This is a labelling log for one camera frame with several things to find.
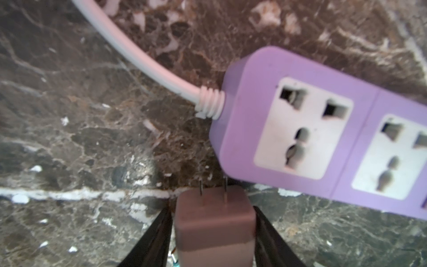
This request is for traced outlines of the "pink USB charger cube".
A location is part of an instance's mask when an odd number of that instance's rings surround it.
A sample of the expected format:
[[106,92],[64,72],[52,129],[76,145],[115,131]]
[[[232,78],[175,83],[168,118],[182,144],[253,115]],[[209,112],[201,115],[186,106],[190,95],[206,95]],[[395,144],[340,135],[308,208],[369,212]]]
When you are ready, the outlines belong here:
[[175,240],[182,267],[251,267],[256,213],[238,185],[199,188],[179,195]]

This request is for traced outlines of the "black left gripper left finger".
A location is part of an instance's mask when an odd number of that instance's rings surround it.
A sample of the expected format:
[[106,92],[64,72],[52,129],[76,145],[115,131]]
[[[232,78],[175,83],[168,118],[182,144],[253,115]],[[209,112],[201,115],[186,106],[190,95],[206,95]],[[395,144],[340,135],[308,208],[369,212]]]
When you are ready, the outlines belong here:
[[172,226],[171,210],[165,207],[118,267],[165,267]]

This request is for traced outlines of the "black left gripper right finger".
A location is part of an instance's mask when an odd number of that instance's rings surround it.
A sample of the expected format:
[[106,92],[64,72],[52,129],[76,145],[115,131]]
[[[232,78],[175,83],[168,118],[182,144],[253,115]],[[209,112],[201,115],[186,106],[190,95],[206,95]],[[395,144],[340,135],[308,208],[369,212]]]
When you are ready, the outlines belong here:
[[257,267],[306,267],[257,206],[255,261]]

